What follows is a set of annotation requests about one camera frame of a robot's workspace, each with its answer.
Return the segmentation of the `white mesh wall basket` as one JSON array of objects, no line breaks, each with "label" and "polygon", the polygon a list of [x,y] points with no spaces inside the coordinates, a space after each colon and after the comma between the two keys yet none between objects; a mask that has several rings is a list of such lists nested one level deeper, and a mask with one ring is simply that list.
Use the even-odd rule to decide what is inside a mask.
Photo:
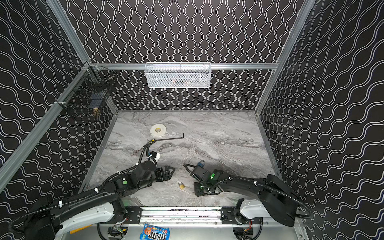
[{"label": "white mesh wall basket", "polygon": [[153,89],[207,89],[211,86],[212,66],[209,62],[148,62],[145,77]]}]

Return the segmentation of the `brass padlock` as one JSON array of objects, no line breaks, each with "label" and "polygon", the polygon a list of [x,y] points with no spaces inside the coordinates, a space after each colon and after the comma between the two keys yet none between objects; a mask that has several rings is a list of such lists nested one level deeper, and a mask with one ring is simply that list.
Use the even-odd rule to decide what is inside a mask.
[{"label": "brass padlock", "polygon": [[185,185],[182,182],[178,182],[178,185],[181,190],[185,188]]},{"label": "brass padlock", "polygon": [[100,110],[99,108],[93,108],[93,116],[95,118],[98,118],[100,116]]}]

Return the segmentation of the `yellow block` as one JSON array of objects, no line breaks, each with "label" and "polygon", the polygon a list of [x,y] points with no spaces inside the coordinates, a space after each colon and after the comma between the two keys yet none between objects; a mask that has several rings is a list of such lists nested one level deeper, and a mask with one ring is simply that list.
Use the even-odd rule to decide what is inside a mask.
[{"label": "yellow block", "polygon": [[92,225],[88,225],[88,226],[84,226],[84,227],[81,227],[81,228],[78,228],[78,229],[75,229],[75,230],[71,230],[70,231],[70,234],[75,234],[75,233],[78,233],[79,231],[82,231],[82,230],[85,230],[89,227],[91,227]]}]

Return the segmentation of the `blue padlock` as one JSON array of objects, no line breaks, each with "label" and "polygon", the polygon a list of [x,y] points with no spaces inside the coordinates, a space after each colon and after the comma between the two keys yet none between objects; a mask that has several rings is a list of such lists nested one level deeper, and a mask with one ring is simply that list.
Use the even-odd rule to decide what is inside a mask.
[{"label": "blue padlock", "polygon": [[201,160],[200,162],[198,162],[198,166],[200,166],[201,168],[203,168],[205,166],[205,161],[204,160]]}]

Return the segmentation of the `brass padlock in basket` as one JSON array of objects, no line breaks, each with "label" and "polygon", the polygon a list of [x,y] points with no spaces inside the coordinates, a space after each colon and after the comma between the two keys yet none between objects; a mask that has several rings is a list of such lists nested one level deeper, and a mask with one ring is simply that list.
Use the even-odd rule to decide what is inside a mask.
[{"label": "brass padlock in basket", "polygon": [[93,108],[93,116],[95,118],[98,118],[100,116],[100,110],[99,108]]}]

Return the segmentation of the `black hex key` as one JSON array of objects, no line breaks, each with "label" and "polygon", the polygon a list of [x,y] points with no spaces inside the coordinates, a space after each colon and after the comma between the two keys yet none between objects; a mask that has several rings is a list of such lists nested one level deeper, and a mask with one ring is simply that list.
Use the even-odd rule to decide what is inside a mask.
[{"label": "black hex key", "polygon": [[161,138],[161,139],[156,139],[157,142],[159,141],[172,141],[172,140],[180,140],[185,137],[185,134],[182,134],[181,137],[172,137],[172,138]]}]

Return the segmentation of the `white tape roll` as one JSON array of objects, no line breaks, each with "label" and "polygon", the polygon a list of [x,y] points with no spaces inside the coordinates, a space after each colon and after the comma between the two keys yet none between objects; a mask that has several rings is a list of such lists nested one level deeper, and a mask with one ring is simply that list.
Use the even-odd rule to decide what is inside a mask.
[{"label": "white tape roll", "polygon": [[150,129],[150,134],[153,138],[161,138],[167,132],[167,128],[163,124],[155,124]]}]

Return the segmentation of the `blue candy bag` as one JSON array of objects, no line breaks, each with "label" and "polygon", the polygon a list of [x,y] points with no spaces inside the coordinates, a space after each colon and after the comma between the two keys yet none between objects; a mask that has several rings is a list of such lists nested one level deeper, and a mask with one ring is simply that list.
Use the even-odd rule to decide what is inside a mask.
[{"label": "blue candy bag", "polygon": [[170,229],[145,224],[140,240],[169,240]]}]

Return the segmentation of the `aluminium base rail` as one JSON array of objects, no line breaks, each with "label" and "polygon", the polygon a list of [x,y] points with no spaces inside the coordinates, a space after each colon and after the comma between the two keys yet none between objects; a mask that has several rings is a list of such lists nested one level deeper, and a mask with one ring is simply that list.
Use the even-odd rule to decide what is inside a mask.
[{"label": "aluminium base rail", "polygon": [[245,216],[235,207],[128,207],[124,227],[142,227],[144,224],[159,227],[246,227],[251,217],[253,224],[282,227],[261,204]]}]

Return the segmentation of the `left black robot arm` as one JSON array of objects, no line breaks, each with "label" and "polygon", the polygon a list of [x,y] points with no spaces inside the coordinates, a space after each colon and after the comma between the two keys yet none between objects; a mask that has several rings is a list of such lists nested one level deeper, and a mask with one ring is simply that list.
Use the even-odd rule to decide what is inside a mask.
[{"label": "left black robot arm", "polygon": [[123,224],[129,214],[122,199],[170,180],[175,172],[173,167],[158,166],[158,153],[150,151],[152,144],[144,145],[133,167],[116,172],[91,190],[61,200],[39,199],[27,214],[10,221],[8,230],[27,240],[53,240],[65,229],[66,221],[76,223],[74,217],[81,214],[92,224]]}]

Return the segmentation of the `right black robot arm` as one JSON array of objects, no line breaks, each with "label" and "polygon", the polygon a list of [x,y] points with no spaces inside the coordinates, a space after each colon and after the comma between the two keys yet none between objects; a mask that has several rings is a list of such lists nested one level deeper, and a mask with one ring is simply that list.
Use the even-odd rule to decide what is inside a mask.
[{"label": "right black robot arm", "polygon": [[223,214],[222,221],[227,224],[252,224],[254,219],[272,218],[281,225],[292,227],[297,218],[311,219],[314,212],[311,207],[299,200],[294,191],[275,175],[266,178],[246,178],[229,174],[221,170],[209,172],[204,165],[184,164],[192,178],[197,197],[218,196],[221,193],[236,193],[241,198],[233,211]]}]

